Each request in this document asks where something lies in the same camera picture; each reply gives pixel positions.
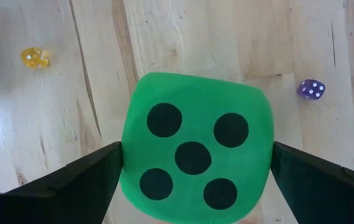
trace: purple die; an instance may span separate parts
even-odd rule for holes
[[[304,80],[301,82],[298,94],[310,100],[318,100],[325,92],[325,85],[317,80]]]

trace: wooden surface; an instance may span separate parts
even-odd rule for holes
[[[21,64],[28,47],[50,67]],[[247,83],[267,94],[275,138],[354,169],[354,0],[0,1],[0,192],[120,140],[147,72]],[[306,78],[318,101],[296,96]],[[105,223],[161,223],[118,188]],[[240,224],[296,223],[270,174]]]

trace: green object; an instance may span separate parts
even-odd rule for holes
[[[273,134],[271,106],[255,87],[147,74],[124,125],[122,190],[167,222],[235,222],[264,190]]]

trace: green foam die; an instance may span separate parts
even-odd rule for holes
[[[261,90],[150,73],[137,84],[124,125],[121,187],[160,220],[235,222],[263,192],[273,140]]]

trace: black dot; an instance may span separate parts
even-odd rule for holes
[[[182,172],[197,175],[210,167],[212,157],[203,144],[185,142],[178,146],[175,152],[175,163]]]
[[[235,203],[238,190],[232,181],[218,178],[206,185],[203,197],[206,204],[211,208],[224,210]]]
[[[149,199],[162,200],[172,191],[172,179],[168,172],[154,168],[145,171],[139,180],[142,193]]]
[[[182,124],[182,114],[174,105],[159,103],[150,110],[147,127],[157,137],[170,137],[177,133]]]
[[[225,147],[238,147],[249,135],[249,125],[244,117],[236,113],[222,115],[214,125],[215,139]]]

